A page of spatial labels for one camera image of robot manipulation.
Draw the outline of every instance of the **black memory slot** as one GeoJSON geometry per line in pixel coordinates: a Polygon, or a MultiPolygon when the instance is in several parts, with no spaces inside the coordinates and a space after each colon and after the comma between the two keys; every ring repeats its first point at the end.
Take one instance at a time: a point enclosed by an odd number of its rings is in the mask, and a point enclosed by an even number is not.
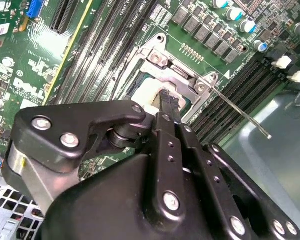
{"type": "MultiPolygon", "coordinates": [[[[106,1],[106,0],[102,1],[101,6],[98,8],[98,10],[95,13],[95,17],[93,18],[91,27],[89,28],[90,30],[88,30],[88,33],[81,35],[79,42],[86,42],[86,40],[93,37],[94,31],[98,31],[98,29],[100,29],[100,28],[98,28],[98,24],[101,20],[102,12],[104,11],[107,4],[108,4],[108,1],[106,1]]],[[[80,47],[78,53],[76,54],[76,56],[74,58],[74,61],[71,64],[70,70],[68,71],[67,74],[64,74],[62,76],[62,77],[64,77],[64,81],[61,85],[60,94],[58,94],[56,102],[60,101],[60,98],[63,97],[63,93],[66,91],[66,95],[65,95],[64,99],[62,99],[62,103],[63,104],[67,103],[67,99],[68,99],[69,95],[73,93],[72,89],[74,89],[79,84],[79,80],[76,77],[73,79],[72,76],[76,74],[76,72],[75,72],[76,69],[79,69],[79,71],[81,70],[80,65],[82,63],[80,62],[80,59],[83,56],[86,48],[89,48],[89,47],[90,46],[80,47]]]]}
{"type": "MultiPolygon", "coordinates": [[[[254,57],[222,93],[247,114],[256,109],[282,82],[254,57]]],[[[244,118],[220,97],[203,110],[192,124],[201,143],[219,143],[244,118]]]]}
{"type": "MultiPolygon", "coordinates": [[[[101,54],[101,56],[100,56],[99,61],[97,62],[97,66],[98,66],[99,64],[102,64],[102,65],[104,66],[104,65],[105,65],[105,61],[104,61],[105,55],[108,56],[108,53],[109,53],[109,52],[110,52],[111,54],[113,54],[113,52],[115,51],[115,49],[116,49],[118,43],[119,43],[120,41],[122,41],[122,38],[123,38],[123,34],[122,34],[122,33],[123,33],[124,31],[126,31],[126,28],[127,28],[126,24],[127,24],[127,22],[130,21],[132,12],[134,12],[134,10],[135,10],[135,11],[138,10],[138,6],[139,6],[139,5],[138,5],[138,4],[135,5],[136,2],[137,2],[137,3],[140,3],[139,0],[134,0],[134,1],[129,2],[129,4],[128,4],[127,8],[126,8],[126,12],[125,12],[124,15],[120,18],[120,21],[119,21],[119,23],[117,24],[117,26],[115,27],[115,29],[113,29],[113,30],[111,31],[111,37],[109,37],[109,42],[104,46],[104,50],[103,50],[103,52],[102,52],[102,54],[101,54]]],[[[120,11],[122,10],[122,7],[123,7],[123,5],[122,5],[122,6],[119,6],[119,7],[116,9],[116,12],[114,13],[114,16],[117,16],[117,15],[120,13],[120,11]]],[[[113,27],[112,24],[111,24],[111,25],[108,25],[107,29],[105,30],[105,33],[109,33],[109,32],[110,32],[111,28],[113,27]]],[[[99,71],[99,72],[96,72],[96,71],[95,71],[95,72],[93,73],[93,76],[91,77],[91,81],[90,81],[89,84],[86,86],[85,90],[83,91],[85,94],[83,94],[83,95],[80,97],[80,99],[79,99],[79,103],[85,102],[85,101],[87,100],[87,98],[88,98],[88,96],[89,96],[89,94],[90,94],[90,92],[91,92],[91,90],[92,90],[92,88],[93,88],[95,82],[98,80],[98,77],[99,77],[100,73],[101,73],[101,71],[99,71]]],[[[105,80],[102,80],[102,82],[99,84],[99,85],[101,86],[101,89],[98,88],[98,89],[95,91],[93,98],[96,98],[96,96],[99,96],[99,94],[100,94],[100,93],[103,91],[103,89],[106,87],[105,84],[106,84],[106,83],[105,83],[105,80]]]]}
{"type": "MultiPolygon", "coordinates": [[[[262,102],[270,96],[279,86],[281,85],[281,82],[276,81],[271,84],[264,92],[259,93],[258,96],[256,96],[249,105],[248,108],[244,108],[244,111],[248,114],[251,114],[262,102]]],[[[222,128],[219,128],[219,132],[212,133],[211,136],[204,137],[203,139],[210,139],[210,142],[214,143],[220,143],[229,133],[232,132],[232,130],[235,130],[244,120],[245,118],[241,116],[237,111],[234,109],[232,110],[232,115],[229,116],[231,118],[231,121],[224,126],[227,131],[224,131],[222,128]]]]}
{"type": "Polygon", "coordinates": [[[50,29],[58,34],[63,34],[74,15],[79,0],[60,0],[54,13],[50,29]]]}
{"type": "Polygon", "coordinates": [[[137,18],[134,24],[136,27],[134,27],[133,31],[129,33],[131,38],[129,39],[129,41],[127,41],[127,44],[125,44],[124,47],[120,50],[120,54],[118,54],[113,60],[113,64],[112,64],[113,70],[118,66],[120,66],[120,64],[123,62],[124,58],[126,57],[126,55],[134,47],[134,44],[138,37],[138,31],[144,24],[146,24],[147,20],[150,18],[151,14],[156,9],[157,5],[158,5],[158,0],[150,0],[147,2],[146,6],[144,7],[146,10],[143,11],[143,14],[140,14],[140,16],[137,18]]]}
{"type": "MultiPolygon", "coordinates": [[[[259,68],[258,71],[255,72],[253,75],[255,79],[262,79],[264,76],[264,69],[263,67],[259,68]]],[[[235,91],[233,94],[228,96],[228,98],[233,102],[234,104],[237,104],[241,99],[243,99],[246,96],[246,93],[248,93],[252,87],[257,87],[259,82],[261,81],[255,81],[255,80],[250,80],[249,78],[244,81],[244,83],[241,83],[240,85],[240,91],[235,91]]],[[[197,132],[198,136],[204,135],[206,132],[208,132],[211,128],[214,127],[214,123],[217,123],[218,120],[222,119],[222,117],[227,114],[229,111],[228,104],[225,103],[224,101],[220,106],[218,106],[218,109],[215,111],[214,114],[210,116],[211,119],[213,119],[212,124],[204,124],[200,128],[200,130],[197,132]]]]}
{"type": "Polygon", "coordinates": [[[91,63],[96,56],[98,50],[100,49],[100,46],[102,45],[105,37],[107,36],[105,31],[109,31],[109,25],[112,26],[113,22],[115,21],[115,17],[113,15],[115,14],[116,10],[119,8],[121,4],[123,4],[123,1],[116,0],[112,5],[109,7],[109,11],[105,17],[105,22],[102,24],[102,27],[98,27],[97,30],[91,29],[93,34],[95,35],[95,38],[93,39],[92,47],[87,51],[87,55],[85,56],[81,66],[79,73],[76,75],[75,85],[71,88],[71,93],[68,95],[67,99],[65,100],[65,103],[72,103],[74,97],[78,93],[78,90],[83,82],[83,78],[86,76],[87,70],[91,67],[91,63]]]}
{"type": "MultiPolygon", "coordinates": [[[[250,89],[246,94],[243,94],[241,97],[241,101],[237,104],[237,106],[245,111],[246,113],[250,114],[258,105],[254,108],[250,108],[252,105],[255,105],[257,102],[261,103],[266,97],[268,97],[267,91],[273,84],[276,83],[276,76],[271,75],[268,76],[267,79],[255,83],[255,88],[250,89]]],[[[228,132],[234,128],[233,122],[236,122],[237,118],[241,115],[234,110],[231,106],[227,106],[226,114],[224,114],[221,118],[215,121],[214,125],[210,127],[206,132],[201,134],[200,140],[203,141],[212,141],[216,138],[218,134],[223,134],[225,129],[228,129],[228,132]]]]}
{"type": "MultiPolygon", "coordinates": [[[[248,77],[256,71],[258,68],[260,68],[260,63],[256,60],[251,60],[251,62],[248,64],[248,68],[244,68],[241,70],[239,75],[235,77],[228,85],[226,86],[225,89],[223,89],[222,93],[225,95],[227,98],[229,98],[233,93],[236,92],[236,89],[240,89],[243,83],[246,82],[248,77]]],[[[211,115],[217,111],[223,104],[226,104],[223,101],[213,101],[209,107],[204,111],[205,115],[201,115],[200,119],[197,119],[193,124],[192,128],[194,131],[198,131],[205,123],[208,121],[211,117],[211,115]]]]}
{"type": "MultiPolygon", "coordinates": [[[[116,68],[118,68],[121,63],[124,62],[125,57],[127,56],[127,54],[129,52],[132,51],[134,44],[138,38],[138,31],[140,30],[140,28],[146,24],[147,20],[150,18],[151,14],[153,13],[153,11],[156,9],[157,5],[158,5],[158,0],[151,0],[148,2],[149,4],[146,5],[145,9],[146,11],[144,11],[143,14],[141,14],[138,19],[136,20],[135,25],[137,27],[135,27],[133,29],[133,31],[130,33],[131,38],[129,39],[129,41],[123,46],[123,48],[120,50],[120,53],[115,57],[115,59],[113,60],[113,63],[111,65],[112,70],[114,71],[116,68]]],[[[114,87],[112,89],[112,93],[110,96],[110,100],[113,100],[115,97],[115,93],[117,91],[117,88],[119,86],[120,83],[120,77],[118,77],[118,79],[116,79],[114,87]]]]}
{"type": "Polygon", "coordinates": [[[128,12],[126,13],[128,19],[124,19],[123,25],[120,25],[118,27],[119,33],[115,35],[115,37],[111,38],[111,43],[109,44],[108,51],[103,52],[104,54],[100,58],[101,61],[106,62],[107,60],[109,60],[109,58],[114,54],[119,43],[122,41],[122,39],[124,39],[125,35],[132,30],[129,28],[129,26],[131,25],[136,13],[139,11],[142,4],[143,1],[134,0],[134,2],[129,5],[135,7],[130,7],[128,9],[128,12]]]}

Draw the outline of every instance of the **green circuit board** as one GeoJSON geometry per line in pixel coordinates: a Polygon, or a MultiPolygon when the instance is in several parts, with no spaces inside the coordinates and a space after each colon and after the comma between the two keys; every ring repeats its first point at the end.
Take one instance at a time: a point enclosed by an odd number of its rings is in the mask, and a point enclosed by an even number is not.
{"type": "MultiPolygon", "coordinates": [[[[280,44],[292,55],[297,56],[300,59],[300,37],[293,32],[296,19],[300,19],[300,2],[290,1],[286,7],[280,8],[283,3],[277,0],[262,2],[262,4],[261,1],[258,0],[251,1],[250,4],[246,5],[246,8],[249,9],[249,11],[244,13],[241,20],[251,18],[251,15],[254,16],[255,21],[259,24],[253,34],[241,32],[239,30],[240,21],[229,21],[226,18],[227,8],[215,9],[212,7],[211,1],[209,0],[160,0],[156,2],[158,2],[158,5],[153,10],[149,20],[142,26],[138,37],[135,39],[134,46],[139,48],[157,33],[164,33],[167,35],[167,51],[194,70],[198,75],[203,76],[211,71],[216,71],[219,74],[217,88],[220,90],[222,90],[228,82],[237,75],[249,59],[256,53],[256,50],[253,48],[255,40],[260,39],[266,42],[269,49],[280,44]],[[222,27],[218,32],[218,40],[225,42],[229,50],[233,49],[234,56],[236,56],[233,62],[226,62],[224,58],[216,53],[216,51],[209,48],[207,43],[203,44],[198,41],[194,37],[194,34],[190,34],[185,30],[184,23],[177,24],[173,21],[174,15],[180,8],[187,10],[186,18],[190,18],[195,16],[197,7],[202,9],[202,14],[198,17],[199,22],[206,26],[209,29],[209,32],[215,33],[214,29],[216,27],[222,27]],[[212,17],[211,21],[205,21],[207,16],[212,17]],[[230,37],[227,40],[223,40],[225,34],[228,33],[231,34],[230,37]]],[[[229,6],[243,6],[241,3],[238,4],[237,2],[230,1],[229,6]]],[[[94,27],[94,30],[97,29],[98,31],[99,29],[101,31],[102,26],[105,24],[106,16],[110,14],[111,11],[111,8],[108,6],[100,12],[102,17],[100,18],[100,21],[95,24],[97,28],[94,27]]],[[[124,15],[118,16],[111,26],[113,31],[106,35],[107,39],[115,39],[117,34],[120,33],[121,25],[119,25],[119,23],[120,19],[123,17],[124,15]]],[[[79,42],[80,40],[82,40],[82,35],[79,34],[76,41],[79,42]]],[[[77,54],[77,51],[75,50],[77,47],[77,45],[73,47],[73,52],[75,52],[75,54],[77,54]]],[[[106,46],[101,47],[100,50],[98,50],[99,56],[96,54],[96,57],[94,58],[95,62],[91,63],[84,73],[91,73],[95,69],[102,71],[106,68],[104,67],[104,64],[100,64],[100,60],[97,61],[106,50],[106,46]]],[[[63,66],[64,71],[61,71],[62,74],[56,78],[50,100],[53,101],[54,98],[57,98],[57,101],[55,102],[57,104],[107,100],[109,92],[111,92],[113,88],[112,84],[109,84],[108,89],[102,93],[102,96],[96,98],[94,93],[99,86],[104,84],[107,76],[111,76],[113,72],[110,71],[109,68],[106,68],[105,71],[108,72],[108,74],[105,76],[85,74],[82,78],[78,78],[79,71],[77,71],[77,74],[74,74],[73,72],[70,72],[68,75],[64,74],[65,72],[67,73],[71,67],[72,63],[69,60],[72,60],[73,58],[74,55],[71,54],[67,57],[68,60],[66,60],[66,63],[63,66]],[[57,91],[61,85],[63,85],[63,89],[61,92],[57,91]]],[[[86,68],[87,65],[85,64],[86,61],[83,61],[81,65],[78,64],[75,67],[78,69],[80,67],[86,68]]],[[[119,67],[115,65],[111,66],[114,69],[119,67]]]]}
{"type": "MultiPolygon", "coordinates": [[[[220,91],[255,56],[257,40],[266,43],[268,51],[285,49],[300,65],[300,36],[294,32],[300,23],[300,0],[229,0],[220,9],[210,0],[81,0],[74,1],[63,29],[61,2],[0,0],[1,156],[20,109],[130,98],[145,77],[136,84],[134,76],[125,82],[116,82],[114,76],[133,49],[158,33],[166,36],[165,50],[195,74],[216,72],[220,91]],[[36,16],[28,16],[32,6],[36,16]],[[242,9],[239,21],[227,18],[230,7],[242,9]],[[253,33],[240,31],[244,20],[256,22],[253,33]],[[197,35],[201,27],[208,31],[204,40],[197,35]]],[[[211,95],[188,123],[215,97],[211,95]]],[[[98,172],[129,154],[103,156],[81,169],[98,172]]]]}

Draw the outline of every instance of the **ram slot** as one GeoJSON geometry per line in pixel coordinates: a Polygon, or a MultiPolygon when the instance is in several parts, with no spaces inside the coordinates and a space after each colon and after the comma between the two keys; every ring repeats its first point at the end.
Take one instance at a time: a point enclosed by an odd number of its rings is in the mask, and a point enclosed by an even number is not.
{"type": "MultiPolygon", "coordinates": [[[[109,26],[112,28],[111,31],[106,31],[106,33],[110,33],[105,38],[109,39],[109,41],[105,44],[104,50],[99,57],[99,60],[96,63],[97,69],[93,72],[93,75],[90,77],[89,84],[85,85],[83,94],[80,99],[79,103],[87,101],[87,98],[89,97],[89,94],[92,91],[92,88],[94,87],[95,83],[98,81],[100,73],[102,72],[103,68],[105,67],[106,61],[104,60],[105,56],[108,56],[108,52],[114,52],[116,47],[118,46],[119,42],[123,40],[123,33],[127,30],[127,23],[131,20],[132,13],[136,12],[139,9],[139,4],[141,1],[134,0],[129,1],[127,3],[125,12],[120,17],[119,22],[116,24],[116,26],[109,26]]],[[[115,13],[115,16],[118,15],[120,12],[122,12],[121,8],[117,9],[117,12],[115,13]]],[[[104,87],[104,82],[101,81],[99,86],[104,87]]]]}

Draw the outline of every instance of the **pcie slot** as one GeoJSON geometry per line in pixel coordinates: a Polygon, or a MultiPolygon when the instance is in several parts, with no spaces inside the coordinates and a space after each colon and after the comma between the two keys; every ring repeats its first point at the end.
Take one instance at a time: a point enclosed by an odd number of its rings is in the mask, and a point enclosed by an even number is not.
{"type": "MultiPolygon", "coordinates": [[[[84,90],[83,90],[84,94],[80,97],[80,99],[78,101],[79,103],[85,102],[87,100],[95,82],[98,80],[101,70],[105,66],[105,62],[106,62],[105,55],[108,56],[108,54],[107,54],[108,52],[113,53],[113,51],[115,50],[115,47],[118,45],[118,43],[120,41],[122,41],[122,37],[123,37],[122,33],[124,31],[126,31],[127,23],[130,22],[132,13],[136,12],[139,9],[138,4],[137,4],[137,6],[135,6],[136,2],[140,3],[139,0],[134,0],[134,1],[129,2],[129,4],[127,6],[127,9],[126,9],[126,12],[124,13],[124,15],[127,16],[128,19],[126,19],[126,17],[121,17],[120,21],[118,22],[118,24],[116,25],[116,27],[114,29],[112,29],[110,31],[110,27],[112,27],[112,25],[109,25],[107,27],[107,29],[105,30],[104,34],[107,34],[107,35],[104,38],[108,37],[110,32],[111,32],[111,36],[109,37],[109,39],[110,39],[109,42],[106,44],[106,46],[104,46],[104,50],[96,64],[98,66],[98,69],[100,69],[100,70],[95,71],[93,73],[93,76],[90,78],[89,83],[84,87],[84,90]]],[[[120,11],[121,11],[121,8],[117,8],[116,12],[114,13],[114,16],[117,16],[120,11]]],[[[101,86],[102,89],[104,89],[106,87],[104,85],[105,85],[104,81],[102,81],[99,84],[99,86],[101,86]]],[[[98,95],[98,92],[100,92],[99,88],[95,91],[94,95],[98,95]]]]}
{"type": "MultiPolygon", "coordinates": [[[[266,91],[268,88],[274,84],[274,81],[276,81],[275,75],[270,75],[261,80],[261,82],[257,81],[254,83],[254,86],[256,88],[250,88],[250,90],[246,93],[242,93],[240,100],[240,103],[236,103],[239,108],[241,108],[243,111],[247,112],[247,110],[250,108],[251,105],[253,105],[259,98],[265,99],[266,91]]],[[[223,114],[219,116],[217,121],[212,121],[211,124],[208,125],[208,128],[205,129],[204,132],[202,132],[200,135],[198,135],[198,138],[202,141],[211,141],[215,138],[215,136],[221,132],[224,131],[224,129],[229,129],[227,126],[229,123],[235,119],[237,119],[240,114],[238,114],[232,107],[229,105],[226,106],[223,114]]]]}
{"type": "MultiPolygon", "coordinates": [[[[236,91],[230,94],[228,97],[234,104],[237,104],[242,98],[245,97],[246,93],[250,91],[252,87],[259,84],[259,80],[262,79],[263,75],[265,74],[264,68],[261,67],[254,73],[253,79],[246,78],[246,81],[242,82],[240,85],[240,90],[236,88],[236,91]]],[[[222,119],[222,117],[229,111],[228,104],[226,104],[223,100],[221,101],[221,104],[218,107],[218,110],[214,112],[214,114],[210,115],[210,120],[213,120],[213,123],[216,123],[216,121],[222,119]]],[[[200,129],[199,133],[197,133],[198,136],[204,135],[208,128],[212,128],[210,124],[204,124],[202,128],[200,129]]]]}
{"type": "Polygon", "coordinates": [[[79,0],[60,0],[54,13],[50,29],[58,34],[63,34],[67,30],[78,3],[79,0]]]}
{"type": "MultiPolygon", "coordinates": [[[[251,74],[260,67],[260,65],[261,64],[258,61],[251,60],[251,62],[248,63],[248,65],[242,70],[242,72],[240,72],[239,75],[237,75],[235,79],[231,81],[228,86],[222,91],[223,95],[229,98],[237,89],[240,89],[240,86],[242,86],[242,84],[247,81],[249,76],[251,76],[251,74]]],[[[223,104],[225,104],[224,101],[219,102],[217,101],[217,99],[215,99],[208,106],[208,108],[203,111],[201,116],[193,123],[193,130],[195,132],[199,131],[200,128],[205,125],[205,123],[211,118],[211,115],[213,115],[223,104]]]]}
{"type": "MultiPolygon", "coordinates": [[[[251,114],[253,110],[256,109],[281,84],[282,83],[280,81],[273,82],[272,85],[263,92],[262,96],[256,96],[256,98],[251,101],[252,104],[247,109],[245,108],[244,111],[248,114],[251,114]]],[[[211,136],[205,137],[206,140],[204,140],[203,143],[207,141],[214,143],[221,142],[229,133],[231,133],[232,130],[234,130],[237,126],[239,126],[240,123],[242,123],[243,120],[245,120],[245,118],[238,114],[235,110],[233,110],[233,114],[236,116],[233,116],[232,121],[224,126],[224,129],[227,129],[226,131],[223,131],[222,128],[220,128],[218,132],[211,133],[211,136]]]]}

